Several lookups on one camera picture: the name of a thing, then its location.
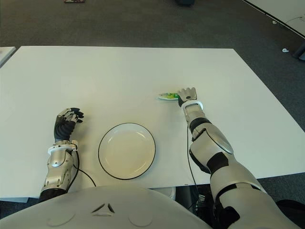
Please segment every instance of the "black cable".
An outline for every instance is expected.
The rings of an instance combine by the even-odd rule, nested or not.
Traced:
[[[83,171],[83,170],[81,170],[81,169],[79,169],[83,174],[85,174],[87,177],[89,177],[89,179],[92,181],[92,183],[93,183],[93,185],[96,187],[96,184],[95,184],[95,182],[94,182],[94,180],[91,178],[91,176],[89,176],[85,171]]]
[[[292,19],[290,19],[290,20],[286,21],[286,22],[285,22],[285,24],[287,24],[288,22],[290,22],[290,21],[292,21],[292,20],[294,20],[294,19],[297,19],[297,18],[302,18],[302,17],[296,17],[296,18],[292,18]]]
[[[199,196],[198,187],[197,187],[197,184],[196,184],[196,181],[195,181],[193,172],[192,172],[191,164],[190,164],[190,156],[189,156],[189,128],[188,128],[188,127],[186,128],[186,135],[187,135],[187,149],[186,149],[187,161],[188,161],[188,163],[189,163],[191,175],[192,175],[193,181],[194,181],[194,183],[195,183],[195,187],[196,187],[196,190],[197,190],[197,195]],[[197,200],[196,200],[194,203],[192,203],[192,204],[187,208],[188,210],[198,201],[198,198],[197,198]]]
[[[75,147],[76,147],[76,151],[75,151],[75,152],[76,152],[77,162],[78,162],[78,163],[77,163],[77,167],[73,164],[74,168],[77,169],[77,172],[76,172],[76,174],[75,174],[75,176],[74,176],[74,179],[76,178],[76,175],[77,175],[78,171],[81,171],[82,173],[84,173],[85,175],[87,175],[87,177],[89,177],[89,179],[92,181],[93,185],[96,187],[96,184],[95,184],[94,180],[91,178],[91,176],[89,176],[85,171],[83,171],[83,170],[80,169],[80,157],[79,157],[79,155],[78,155],[77,145],[74,144],[74,143],[71,143],[71,144],[75,145]]]
[[[79,155],[78,155],[77,150],[76,150],[75,152],[76,152],[76,156],[77,156],[77,168],[76,168],[76,173],[75,173],[75,175],[74,175],[74,177],[73,177],[73,180],[71,181],[71,183],[69,184],[69,186],[68,186],[68,188],[67,188],[67,190],[66,190],[67,192],[69,191],[71,185],[72,185],[73,182],[75,181],[76,176],[77,176],[77,174],[78,174],[78,171],[80,170],[80,157],[79,157]]]

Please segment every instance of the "robotic hand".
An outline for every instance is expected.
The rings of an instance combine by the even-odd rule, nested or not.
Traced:
[[[299,228],[284,216],[251,172],[236,161],[228,140],[205,117],[195,88],[182,89],[178,96],[193,136],[190,156],[202,171],[211,174],[214,216],[220,227]]]
[[[55,144],[49,148],[48,174],[40,194],[40,202],[68,192],[73,167],[72,152],[77,151],[78,143],[72,140],[76,123],[81,123],[83,113],[79,108],[67,108],[56,117],[54,126]]]

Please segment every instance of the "white plate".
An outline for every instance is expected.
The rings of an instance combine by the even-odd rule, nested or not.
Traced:
[[[155,143],[143,126],[124,123],[109,130],[99,146],[99,161],[110,176],[133,179],[142,175],[153,163]]]

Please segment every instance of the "gray carpet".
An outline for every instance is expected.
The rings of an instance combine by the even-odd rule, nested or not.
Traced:
[[[304,39],[241,0],[196,0],[193,7],[172,0],[1,0],[0,7],[0,46],[233,48],[305,130],[305,62],[291,57]],[[305,174],[260,182],[274,200],[305,203]],[[1,202],[0,217],[31,201]]]

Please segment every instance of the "black joint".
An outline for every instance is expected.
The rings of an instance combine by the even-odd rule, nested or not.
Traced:
[[[180,96],[178,96],[178,104],[179,104],[179,106],[181,107],[183,103],[184,103],[183,100],[180,98]]]
[[[193,161],[195,162],[195,164],[201,169],[201,171],[210,174],[211,172],[209,171],[208,168],[206,168],[204,165],[202,165],[197,158],[194,156],[194,154],[191,152],[190,150],[190,156],[193,159]]]
[[[67,193],[66,190],[61,189],[61,188],[49,188],[49,189],[43,190],[40,193],[39,202],[40,203],[44,202],[48,199],[52,199],[54,197],[60,196],[65,193]]]
[[[204,131],[200,132],[196,138],[192,137],[192,142],[195,141],[197,138],[199,138],[202,134],[204,133]]]
[[[251,187],[252,187],[253,189],[260,190],[258,187],[254,186],[254,185],[251,185]]]
[[[232,190],[232,189],[235,189],[237,188],[237,185],[236,184],[232,184],[232,185],[229,185],[227,187],[224,187],[223,189],[221,189],[221,191],[217,194],[216,198],[215,199],[218,199],[223,193],[229,191],[229,190]]]
[[[227,206],[220,211],[217,218],[222,226],[221,228],[227,229],[232,223],[239,220],[240,216],[233,207]]]
[[[192,122],[190,123],[190,131],[191,133],[193,133],[194,129],[199,126],[200,124],[203,123],[211,123],[207,118],[196,118],[194,120],[192,120]]]
[[[229,166],[229,161],[223,152],[219,152],[211,157],[206,165],[209,167],[212,176],[218,169]]]

